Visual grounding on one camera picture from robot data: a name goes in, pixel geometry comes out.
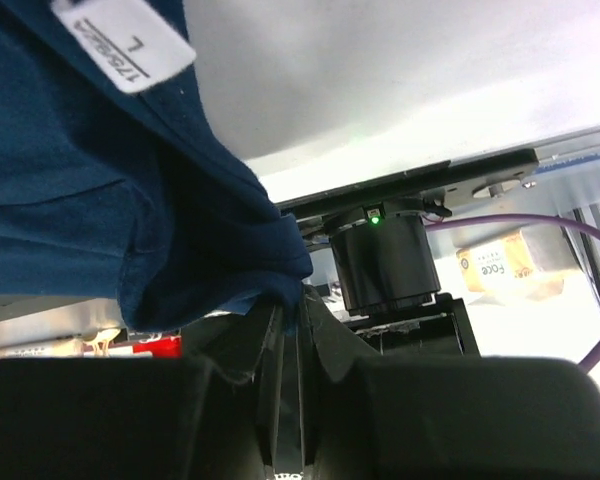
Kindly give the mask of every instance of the purple cable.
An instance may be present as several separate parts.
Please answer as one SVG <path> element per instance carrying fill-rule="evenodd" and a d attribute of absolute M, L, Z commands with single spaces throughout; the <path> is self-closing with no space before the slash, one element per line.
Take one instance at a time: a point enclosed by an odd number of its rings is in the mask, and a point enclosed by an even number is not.
<path fill-rule="evenodd" d="M 573 228 L 587 235 L 600 240 L 600 230 L 585 223 L 579 223 L 574 220 L 568 220 L 560 217 L 550 217 L 548 215 L 534 215 L 526 213 L 507 213 L 501 215 L 485 215 L 483 217 L 464 218 L 461 220 L 449 220 L 444 223 L 427 225 L 427 231 L 437 232 L 438 230 L 447 230 L 449 228 L 469 227 L 472 225 L 482 225 L 484 223 L 502 223 L 502 222 L 524 222 L 524 223 L 550 223 L 565 228 Z M 580 361 L 580 366 L 590 371 L 600 361 L 600 340 L 591 349 L 589 353 Z"/>

